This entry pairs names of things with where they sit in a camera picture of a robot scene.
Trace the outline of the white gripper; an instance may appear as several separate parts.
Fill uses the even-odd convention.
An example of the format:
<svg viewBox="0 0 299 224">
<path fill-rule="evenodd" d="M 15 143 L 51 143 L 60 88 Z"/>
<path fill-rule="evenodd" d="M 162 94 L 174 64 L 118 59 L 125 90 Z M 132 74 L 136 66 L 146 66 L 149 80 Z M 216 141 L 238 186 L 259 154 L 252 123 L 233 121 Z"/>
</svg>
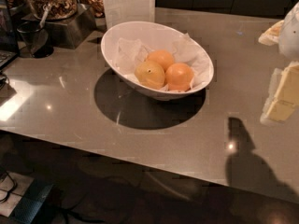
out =
<svg viewBox="0 0 299 224">
<path fill-rule="evenodd" d="M 299 61 L 299 2 L 284 21 L 268 28 L 258 41 L 266 46 L 278 43 L 281 54 L 292 61 Z M 299 107 L 299 62 L 291 62 L 283 70 L 274 70 L 268 94 L 260 122 L 264 125 L 283 123 Z"/>
</svg>

